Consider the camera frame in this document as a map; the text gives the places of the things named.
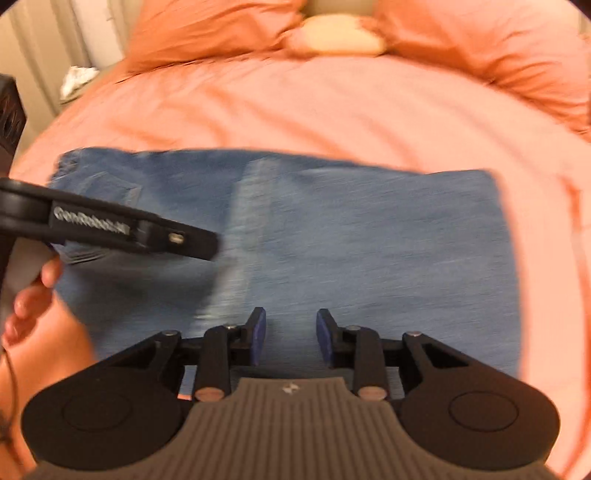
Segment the person left hand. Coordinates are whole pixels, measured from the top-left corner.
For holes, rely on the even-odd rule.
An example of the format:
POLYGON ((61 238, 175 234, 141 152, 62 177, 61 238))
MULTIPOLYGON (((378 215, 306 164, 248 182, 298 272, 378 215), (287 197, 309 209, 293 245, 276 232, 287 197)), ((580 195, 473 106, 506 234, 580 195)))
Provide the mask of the person left hand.
POLYGON ((54 287, 63 271, 58 256, 47 261, 38 277, 15 297, 13 312, 2 332, 2 346, 12 347, 24 341, 34 330, 37 321, 52 304, 54 287))

